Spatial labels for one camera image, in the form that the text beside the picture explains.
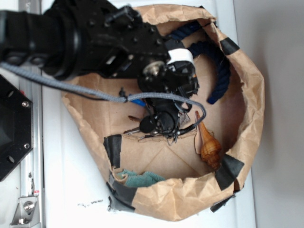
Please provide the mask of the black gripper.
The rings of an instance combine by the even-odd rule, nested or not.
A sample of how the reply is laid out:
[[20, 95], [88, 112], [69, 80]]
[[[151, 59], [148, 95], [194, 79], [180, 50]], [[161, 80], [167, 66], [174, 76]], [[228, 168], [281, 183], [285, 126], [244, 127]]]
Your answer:
[[191, 53], [181, 41], [159, 34], [130, 6], [93, 6], [87, 12], [87, 71], [106, 78], [136, 78], [143, 92], [186, 98], [199, 88], [195, 67], [173, 52]]

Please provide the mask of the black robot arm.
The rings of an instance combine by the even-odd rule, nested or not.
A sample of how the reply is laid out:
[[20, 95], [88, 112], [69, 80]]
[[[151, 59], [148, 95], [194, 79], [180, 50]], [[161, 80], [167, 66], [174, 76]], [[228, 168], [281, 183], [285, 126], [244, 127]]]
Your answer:
[[191, 97], [199, 88], [194, 64], [174, 60], [179, 41], [162, 36], [130, 6], [106, 0], [56, 0], [44, 14], [0, 13], [0, 59], [34, 65], [57, 80], [97, 73], [137, 79], [144, 92]]

